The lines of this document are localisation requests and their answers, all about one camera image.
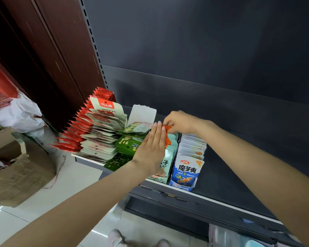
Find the foot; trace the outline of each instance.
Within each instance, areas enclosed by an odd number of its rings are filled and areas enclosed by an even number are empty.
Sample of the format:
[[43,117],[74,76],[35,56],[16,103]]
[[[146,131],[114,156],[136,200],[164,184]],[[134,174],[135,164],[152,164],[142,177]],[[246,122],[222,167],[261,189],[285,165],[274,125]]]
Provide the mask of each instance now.
[[170,247],[169,242],[165,239],[159,240],[156,247]]
[[109,247],[127,247],[119,230],[112,230],[108,235]]

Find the white shelf edge strip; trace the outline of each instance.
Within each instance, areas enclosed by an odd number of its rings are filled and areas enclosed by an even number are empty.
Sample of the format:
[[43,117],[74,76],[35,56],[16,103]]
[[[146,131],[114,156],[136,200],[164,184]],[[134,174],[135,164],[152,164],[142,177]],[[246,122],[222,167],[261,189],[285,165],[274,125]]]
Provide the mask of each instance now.
[[[71,154],[71,155],[72,155],[73,157],[77,157],[77,158],[80,158],[80,159],[83,159],[83,160],[86,160],[86,161],[89,161],[89,162],[98,164],[98,165],[100,165],[100,166],[104,166],[104,164],[99,163],[99,162],[97,162],[97,161],[95,161],[95,160],[87,159],[87,158],[84,158],[84,157],[81,157],[81,156],[78,156],[78,155],[75,155],[75,154]],[[176,188],[176,187],[172,187],[172,186],[170,186],[170,185],[163,184],[163,183],[154,181],[154,180],[149,179],[149,178],[147,178],[146,181],[153,182],[153,183],[156,183],[156,184],[159,184],[159,185],[168,187],[168,188],[170,188],[170,189],[173,189],[173,190],[176,190],[176,191],[179,191],[179,192],[184,192],[184,193],[187,193],[187,194],[191,194],[191,195],[196,196],[196,197],[198,197],[198,198],[205,199],[205,200],[207,200],[207,201],[210,201],[210,202],[213,202],[213,203],[217,203],[217,204],[220,204],[220,205],[229,207],[229,208],[231,208],[231,209],[238,210],[238,211],[241,211],[241,212],[244,212],[244,213],[247,213],[247,214],[250,214],[250,215],[253,215],[253,216],[256,216],[256,217],[259,217],[259,218],[263,218],[263,219],[265,219],[265,220],[269,220],[269,221],[272,221],[272,222],[274,222],[274,223],[283,225],[283,223],[280,222],[279,220],[276,220],[276,219],[273,219],[273,218],[270,218],[270,217],[266,217],[266,216],[257,214],[257,213],[255,213],[255,212],[247,211],[247,210],[241,209],[241,208],[239,208],[239,207],[235,207],[235,206],[233,206],[233,205],[229,205],[229,204],[227,204],[227,203],[223,203],[223,202],[220,202],[220,201],[217,201],[217,200],[214,200],[214,199],[206,198],[206,197],[204,197],[204,196],[201,196],[201,195],[198,195],[198,194],[195,194],[195,193],[192,193],[192,192],[184,191],[184,190],[182,190],[182,189],[179,189],[179,188]]]

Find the open cardboard box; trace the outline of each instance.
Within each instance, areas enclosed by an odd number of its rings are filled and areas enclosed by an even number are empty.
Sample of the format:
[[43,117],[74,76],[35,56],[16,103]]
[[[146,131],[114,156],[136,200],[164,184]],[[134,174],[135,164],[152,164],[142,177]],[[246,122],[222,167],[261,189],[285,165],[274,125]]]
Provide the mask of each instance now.
[[0,171],[0,205],[16,207],[53,179],[56,168],[36,142],[9,127],[0,131],[0,160],[13,159]]

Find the white floor tile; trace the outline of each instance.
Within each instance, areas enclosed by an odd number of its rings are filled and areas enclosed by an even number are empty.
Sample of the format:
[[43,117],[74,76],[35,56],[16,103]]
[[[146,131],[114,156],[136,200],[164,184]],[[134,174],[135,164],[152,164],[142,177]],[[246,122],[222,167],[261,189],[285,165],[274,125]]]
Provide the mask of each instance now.
[[0,245],[26,225],[28,222],[0,210]]
[[194,237],[190,237],[189,247],[208,247],[208,242],[202,241]]
[[[28,222],[32,222],[99,179],[102,173],[101,170],[77,163],[71,154],[66,152],[64,154],[66,155],[66,161],[52,188],[41,189],[19,206],[15,208],[3,207],[2,210]],[[52,182],[53,180],[45,187],[50,187]]]
[[133,242],[133,246],[155,246],[159,240],[166,239],[171,243],[171,247],[189,247],[190,236],[128,212],[123,212],[121,220],[117,222],[105,216],[80,245],[105,246],[107,235],[115,228],[120,230],[126,241]]

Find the floor tile grout line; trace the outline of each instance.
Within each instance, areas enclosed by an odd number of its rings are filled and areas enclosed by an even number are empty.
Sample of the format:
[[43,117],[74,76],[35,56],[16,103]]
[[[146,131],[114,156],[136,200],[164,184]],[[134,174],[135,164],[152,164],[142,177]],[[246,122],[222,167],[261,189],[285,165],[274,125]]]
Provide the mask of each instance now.
[[19,219],[21,219],[21,220],[23,220],[23,221],[25,221],[25,222],[27,222],[27,223],[30,223],[29,221],[26,221],[25,219],[20,218],[20,217],[14,215],[14,214],[11,214],[10,212],[4,211],[4,210],[2,210],[2,211],[5,212],[5,213],[8,213],[8,214],[10,214],[10,215],[12,215],[12,216],[14,216],[14,217],[17,217],[17,218],[19,218]]

